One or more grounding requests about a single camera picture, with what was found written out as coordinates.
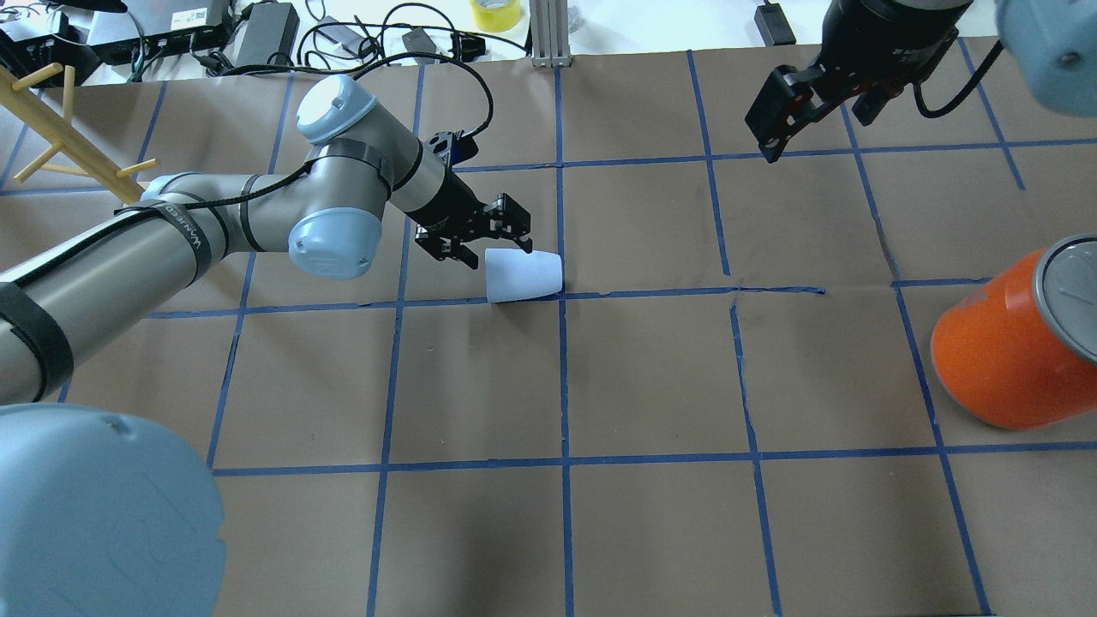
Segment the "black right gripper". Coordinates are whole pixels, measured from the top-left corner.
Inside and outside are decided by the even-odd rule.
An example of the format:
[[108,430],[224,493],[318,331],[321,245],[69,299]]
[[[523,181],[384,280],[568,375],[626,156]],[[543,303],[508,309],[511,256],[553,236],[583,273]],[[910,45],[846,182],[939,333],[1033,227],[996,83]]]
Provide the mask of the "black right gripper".
[[814,66],[779,65],[745,115],[765,161],[774,164],[788,141],[833,110],[840,96],[859,93],[853,117],[871,126],[906,86],[924,81],[955,42],[968,1],[833,1],[822,25]]

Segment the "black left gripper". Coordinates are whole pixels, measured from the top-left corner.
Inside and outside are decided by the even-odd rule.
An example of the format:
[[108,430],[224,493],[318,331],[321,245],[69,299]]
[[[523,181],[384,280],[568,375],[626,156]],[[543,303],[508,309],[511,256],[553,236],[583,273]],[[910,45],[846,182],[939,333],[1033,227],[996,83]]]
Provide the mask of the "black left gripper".
[[479,269],[467,243],[489,238],[511,242],[533,253],[531,214],[507,193],[483,202],[439,158],[414,165],[399,188],[399,210],[417,224],[416,243],[436,261],[456,261]]

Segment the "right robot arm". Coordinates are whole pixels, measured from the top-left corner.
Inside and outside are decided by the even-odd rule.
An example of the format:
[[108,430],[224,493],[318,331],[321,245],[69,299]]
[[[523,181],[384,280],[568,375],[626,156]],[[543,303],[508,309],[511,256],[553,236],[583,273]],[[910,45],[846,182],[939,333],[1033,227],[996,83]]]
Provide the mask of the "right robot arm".
[[779,160],[788,141],[847,100],[866,126],[908,89],[921,117],[949,116],[1003,52],[1018,61],[1040,105],[1065,116],[1094,115],[1093,1],[998,1],[998,42],[955,97],[929,108],[921,87],[955,43],[968,8],[968,1],[833,1],[811,65],[774,67],[746,112],[764,159]]

